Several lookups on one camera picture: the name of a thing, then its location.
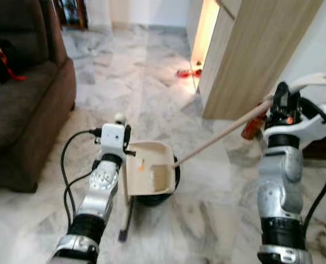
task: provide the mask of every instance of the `marble floor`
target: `marble floor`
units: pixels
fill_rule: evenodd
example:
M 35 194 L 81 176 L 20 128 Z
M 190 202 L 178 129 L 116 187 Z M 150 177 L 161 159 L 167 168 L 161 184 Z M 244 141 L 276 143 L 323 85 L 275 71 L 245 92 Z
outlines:
M 220 132 L 229 122 L 201 118 L 200 96 L 192 79 L 178 79 L 189 68 L 189 45 L 182 29 L 133 26 L 112 34 L 65 31 L 74 59 L 76 109 L 60 132 L 42 171 L 35 194 L 0 190 L 0 263 L 46 263 L 65 233 L 60 153 L 65 141 L 81 129 L 126 114 L 132 139 L 162 140 L 178 157 Z M 98 153 L 90 136 L 70 145 L 65 167 L 70 179 L 90 170 Z M 240 131 L 227 136 L 181 166 L 175 194 L 154 208 L 137 205 L 129 237 L 118 242 L 122 192 L 101 242 L 98 263 L 259 263 L 261 242 L 256 205 L 257 141 Z M 326 180 L 326 162 L 306 161 L 302 191 L 304 212 Z M 74 187 L 77 202 L 87 181 Z M 326 197 L 308 230 L 313 263 L 326 263 Z

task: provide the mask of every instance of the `wooden stick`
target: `wooden stick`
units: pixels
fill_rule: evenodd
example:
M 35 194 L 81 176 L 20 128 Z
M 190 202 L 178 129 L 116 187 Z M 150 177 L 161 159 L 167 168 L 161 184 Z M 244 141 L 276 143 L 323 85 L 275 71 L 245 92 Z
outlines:
M 188 155 L 186 155 L 181 160 L 179 160 L 176 163 L 174 163 L 172 165 L 172 167 L 173 168 L 176 168 L 176 167 L 180 166 L 182 163 L 184 163 L 185 161 L 189 160 L 191 157 L 197 155 L 202 150 L 204 150 L 207 147 L 209 147 L 211 144 L 214 144 L 215 142 L 217 142 L 221 138 L 225 137 L 226 135 L 228 135 L 229 133 L 231 133 L 232 131 L 234 131 L 236 128 L 242 126 L 247 121 L 252 120 L 253 118 L 258 117 L 260 114 L 264 113 L 269 108 L 271 108 L 272 105 L 273 105 L 273 98 L 271 96 L 270 97 L 267 96 L 266 97 L 266 100 L 263 101 L 259 106 L 257 106 L 253 110 L 249 111 L 247 114 L 243 115 L 238 120 L 234 121 L 228 128 L 225 129 L 225 131 L 223 131 L 219 135 L 213 137 L 212 139 L 210 139 L 209 141 L 207 141 L 206 143 L 204 143 L 202 146 L 200 146 L 196 150 L 192 151 L 191 153 L 189 153 Z

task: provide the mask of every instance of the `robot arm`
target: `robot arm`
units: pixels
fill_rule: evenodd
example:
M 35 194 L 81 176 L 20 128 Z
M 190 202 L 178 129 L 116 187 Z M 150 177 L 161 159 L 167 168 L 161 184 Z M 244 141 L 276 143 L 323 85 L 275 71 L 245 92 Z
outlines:
M 118 190 L 119 171 L 126 161 L 130 131 L 123 116 L 115 116 L 115 124 L 107 123 L 102 127 L 101 159 L 90 175 L 89 191 L 49 264 L 97 262 L 101 237 Z
M 303 158 L 299 145 L 324 138 L 326 122 L 300 97 L 299 91 L 307 85 L 326 86 L 326 75 L 310 75 L 290 86 L 280 83 L 266 122 L 268 148 L 259 164 L 257 201 L 262 226 L 258 258 L 263 264 L 312 263 L 300 217 Z M 326 104 L 319 108 L 326 114 Z

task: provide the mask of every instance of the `wooden cabinet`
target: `wooden cabinet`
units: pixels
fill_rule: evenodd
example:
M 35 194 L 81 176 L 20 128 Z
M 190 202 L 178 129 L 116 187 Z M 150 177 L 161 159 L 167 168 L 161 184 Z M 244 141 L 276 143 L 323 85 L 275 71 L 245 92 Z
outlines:
M 84 0 L 53 0 L 61 26 L 87 29 Z
M 191 48 L 191 67 L 193 70 L 203 69 L 205 66 L 218 16 L 219 19 L 227 20 L 224 27 L 225 29 L 229 28 L 228 20 L 235 20 L 240 5 L 241 0 L 191 0 L 186 32 Z M 229 31 L 223 34 L 223 42 L 225 42 L 227 35 L 229 35 Z M 199 81 L 200 78 L 194 77 L 195 88 L 199 86 Z
M 220 9 L 198 89 L 203 117 L 236 119 L 272 89 L 323 0 L 217 2 Z

